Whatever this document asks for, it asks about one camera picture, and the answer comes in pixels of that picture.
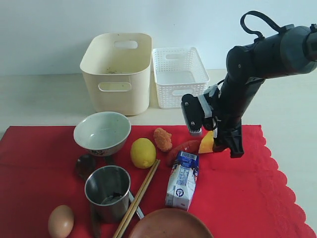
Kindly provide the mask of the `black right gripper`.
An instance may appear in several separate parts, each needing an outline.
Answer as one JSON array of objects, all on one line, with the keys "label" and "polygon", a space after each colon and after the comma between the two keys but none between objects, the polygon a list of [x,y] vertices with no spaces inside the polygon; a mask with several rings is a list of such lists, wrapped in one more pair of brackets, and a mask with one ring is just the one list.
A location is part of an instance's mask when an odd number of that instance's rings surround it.
[{"label": "black right gripper", "polygon": [[213,131],[213,152],[230,149],[231,158],[244,155],[241,119],[265,79],[258,77],[231,77],[228,74],[222,85],[210,92],[217,129]]}]

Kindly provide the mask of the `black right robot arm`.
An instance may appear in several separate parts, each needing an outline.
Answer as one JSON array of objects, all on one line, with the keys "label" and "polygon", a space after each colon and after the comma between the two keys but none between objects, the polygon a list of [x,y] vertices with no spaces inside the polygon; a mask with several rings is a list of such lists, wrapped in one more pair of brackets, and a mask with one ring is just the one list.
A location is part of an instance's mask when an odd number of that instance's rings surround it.
[{"label": "black right robot arm", "polygon": [[227,75],[213,96],[217,119],[213,151],[244,154],[241,118],[260,86],[271,78],[308,74],[317,67],[317,26],[287,25],[271,37],[235,46],[226,57]]}]

